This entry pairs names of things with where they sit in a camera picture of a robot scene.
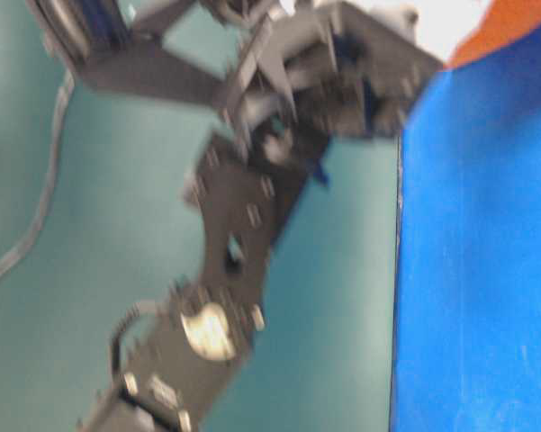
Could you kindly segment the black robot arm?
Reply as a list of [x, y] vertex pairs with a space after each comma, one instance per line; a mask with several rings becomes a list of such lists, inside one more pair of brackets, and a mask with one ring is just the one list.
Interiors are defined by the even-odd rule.
[[266, 271], [303, 190], [326, 183], [337, 137], [401, 135], [441, 62], [416, 41], [409, 4], [205, 1], [242, 30], [236, 63], [215, 76], [168, 51], [193, 7], [164, 1], [126, 20], [115, 1], [30, 1], [71, 78], [99, 91], [198, 105], [214, 132], [185, 199], [200, 212], [200, 274], [162, 302], [134, 304], [109, 343], [110, 387], [80, 431], [195, 431], [265, 328]]

